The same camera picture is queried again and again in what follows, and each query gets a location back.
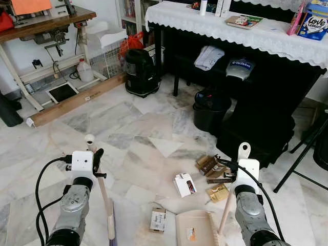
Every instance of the black vacuum cleaner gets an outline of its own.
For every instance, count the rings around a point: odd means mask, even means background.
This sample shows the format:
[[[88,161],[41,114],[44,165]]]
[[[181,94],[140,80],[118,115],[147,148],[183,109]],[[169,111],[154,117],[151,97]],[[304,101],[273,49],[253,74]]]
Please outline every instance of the black vacuum cleaner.
[[[159,89],[155,66],[148,51],[130,49],[126,54],[128,80],[126,90],[134,95],[145,98]]]

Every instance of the red bag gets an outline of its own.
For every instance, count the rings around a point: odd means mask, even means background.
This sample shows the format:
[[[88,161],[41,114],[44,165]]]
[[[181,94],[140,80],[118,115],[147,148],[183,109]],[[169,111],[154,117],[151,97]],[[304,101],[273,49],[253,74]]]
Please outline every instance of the red bag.
[[[140,39],[144,36],[143,32],[139,32],[133,36],[129,36],[127,42],[123,42],[119,47],[119,54],[122,57],[125,57],[128,49],[143,49],[144,45],[140,42]]]
[[[13,28],[14,24],[12,18],[10,18],[9,14],[5,11],[2,11],[0,15],[0,32],[5,31],[7,29]]]

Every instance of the folded cloth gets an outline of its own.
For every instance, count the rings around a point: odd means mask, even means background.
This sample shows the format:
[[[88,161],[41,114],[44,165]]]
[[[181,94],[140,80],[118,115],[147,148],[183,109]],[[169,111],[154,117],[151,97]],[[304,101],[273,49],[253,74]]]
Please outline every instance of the folded cloth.
[[[223,50],[214,46],[204,46],[201,49],[200,54],[197,57],[194,65],[196,68],[200,68],[204,71],[209,71],[217,62],[217,60],[219,60],[223,56]]]

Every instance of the bookshelf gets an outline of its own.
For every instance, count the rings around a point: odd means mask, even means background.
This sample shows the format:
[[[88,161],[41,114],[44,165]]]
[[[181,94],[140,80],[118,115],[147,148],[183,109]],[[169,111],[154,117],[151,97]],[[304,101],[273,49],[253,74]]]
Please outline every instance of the bookshelf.
[[[120,27],[127,30],[128,35],[134,35],[141,31],[145,37],[143,43],[148,46],[152,44],[153,34],[146,33],[145,30],[145,13],[149,6],[158,4],[162,0],[116,0],[117,16]]]

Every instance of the wooden stick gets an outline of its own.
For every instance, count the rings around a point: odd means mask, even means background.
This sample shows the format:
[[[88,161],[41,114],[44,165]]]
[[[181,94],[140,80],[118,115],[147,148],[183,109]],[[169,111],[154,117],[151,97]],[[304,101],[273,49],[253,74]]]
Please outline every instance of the wooden stick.
[[[65,101],[62,101],[51,108],[42,110],[41,112],[32,115],[28,120],[32,120],[34,126],[43,126],[54,119],[70,112],[71,110],[85,104],[91,99],[99,97],[107,91],[115,88],[116,86],[123,84],[126,81],[126,73],[121,73],[115,77],[109,78],[94,87],[82,91],[77,95],[74,95]]]
[[[231,204],[232,196],[233,196],[233,192],[229,191],[229,196],[227,198],[227,202],[225,203],[224,212],[223,212],[220,227],[219,227],[219,230],[218,230],[219,235],[222,235],[222,233],[223,233],[223,228],[224,228],[224,225],[226,224],[228,214],[229,214],[229,210],[230,210],[230,204]]]

